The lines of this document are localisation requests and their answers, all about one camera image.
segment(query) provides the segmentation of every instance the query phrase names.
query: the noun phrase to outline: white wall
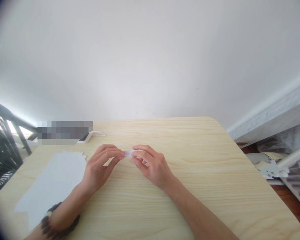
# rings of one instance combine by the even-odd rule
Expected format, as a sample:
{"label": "white wall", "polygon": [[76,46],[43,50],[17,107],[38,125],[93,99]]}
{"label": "white wall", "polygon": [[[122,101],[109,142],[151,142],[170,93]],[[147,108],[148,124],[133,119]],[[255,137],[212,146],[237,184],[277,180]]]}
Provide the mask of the white wall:
{"label": "white wall", "polygon": [[34,125],[210,116],[229,130],[299,85],[300,0],[19,0],[0,12],[0,103]]}

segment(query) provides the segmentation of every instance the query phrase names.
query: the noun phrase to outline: finger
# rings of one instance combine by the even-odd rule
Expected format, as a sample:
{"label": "finger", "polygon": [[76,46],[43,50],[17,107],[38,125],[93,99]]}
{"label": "finger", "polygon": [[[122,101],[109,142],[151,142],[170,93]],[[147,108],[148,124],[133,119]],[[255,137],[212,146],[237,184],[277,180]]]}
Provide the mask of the finger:
{"label": "finger", "polygon": [[118,162],[120,162],[120,160],[124,159],[124,157],[115,157],[111,160],[111,162],[109,163],[107,169],[106,169],[106,174],[108,176],[110,176],[112,170],[114,169],[114,167],[118,164]]}
{"label": "finger", "polygon": [[143,160],[145,160],[148,163],[151,163],[154,160],[154,158],[145,151],[135,151],[135,152],[131,153],[131,156],[137,157],[137,158],[142,158]]}
{"label": "finger", "polygon": [[142,174],[147,177],[149,174],[149,168],[144,165],[139,158],[133,157],[131,160],[134,162],[134,164],[139,168],[139,170],[142,172]]}
{"label": "finger", "polygon": [[136,145],[132,147],[133,150],[143,150],[149,153],[152,157],[157,155],[157,152],[149,145]]}
{"label": "finger", "polygon": [[122,151],[110,151],[110,152],[105,152],[100,158],[98,158],[95,162],[96,165],[99,167],[103,166],[109,158],[113,157],[123,157],[124,153]]}
{"label": "finger", "polygon": [[119,149],[119,148],[106,148],[104,149],[102,152],[98,153],[97,155],[95,155],[92,159],[93,161],[97,161],[102,155],[104,155],[106,152],[111,152],[111,151],[120,151],[123,153],[124,155],[124,152]]}
{"label": "finger", "polygon": [[117,147],[113,144],[102,144],[100,147],[97,148],[97,150],[95,151],[95,153],[92,155],[91,158],[93,158],[95,155],[101,153],[106,148],[117,148]]}

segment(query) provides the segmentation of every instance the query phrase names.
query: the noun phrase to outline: stack of paper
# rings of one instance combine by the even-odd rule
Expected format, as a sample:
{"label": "stack of paper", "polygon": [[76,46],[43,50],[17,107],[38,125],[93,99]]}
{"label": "stack of paper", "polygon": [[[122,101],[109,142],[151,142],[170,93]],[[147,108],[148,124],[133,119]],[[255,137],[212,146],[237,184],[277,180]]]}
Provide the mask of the stack of paper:
{"label": "stack of paper", "polygon": [[82,180],[86,156],[82,152],[56,153],[15,205],[15,212],[28,212],[29,232],[54,204],[62,202]]}

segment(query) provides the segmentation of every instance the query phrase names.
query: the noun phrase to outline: wooden floor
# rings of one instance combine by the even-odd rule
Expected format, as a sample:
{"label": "wooden floor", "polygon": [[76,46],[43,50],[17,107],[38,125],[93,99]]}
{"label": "wooden floor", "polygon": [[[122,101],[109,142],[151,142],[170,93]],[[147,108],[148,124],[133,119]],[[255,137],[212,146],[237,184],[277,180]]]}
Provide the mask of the wooden floor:
{"label": "wooden floor", "polygon": [[[247,153],[257,153],[257,147],[255,144],[250,145],[248,147],[242,148],[242,151]],[[273,190],[279,195],[282,201],[287,205],[290,211],[296,216],[298,221],[300,222],[300,202],[299,200],[293,195],[293,193],[289,190],[287,186],[278,186],[278,185],[271,185]]]}

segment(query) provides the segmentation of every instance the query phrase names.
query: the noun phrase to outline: white object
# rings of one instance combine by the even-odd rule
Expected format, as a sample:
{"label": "white object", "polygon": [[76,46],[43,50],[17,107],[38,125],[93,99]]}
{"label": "white object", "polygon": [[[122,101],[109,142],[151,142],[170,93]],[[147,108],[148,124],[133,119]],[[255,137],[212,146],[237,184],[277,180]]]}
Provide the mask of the white object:
{"label": "white object", "polygon": [[287,167],[279,169],[276,161],[266,153],[248,153],[246,156],[265,179],[271,180],[288,176],[289,169]]}
{"label": "white object", "polygon": [[28,230],[34,229],[54,204],[62,202],[80,183],[86,167],[82,152],[56,153],[15,205],[15,212],[28,212]]}
{"label": "white object", "polygon": [[135,150],[130,150],[130,151],[124,151],[124,156],[125,157],[132,157],[131,154],[135,152]]}
{"label": "white object", "polygon": [[91,131],[91,132],[88,133],[88,136],[86,137],[86,139],[84,141],[78,141],[77,143],[87,143],[87,142],[89,142],[91,136],[104,137],[105,135],[106,134],[104,132],[101,132],[101,131]]}
{"label": "white object", "polygon": [[279,169],[283,169],[292,166],[298,160],[300,160],[300,148],[288,155],[287,157],[285,157],[284,159],[282,159],[280,162],[277,163],[277,165]]}

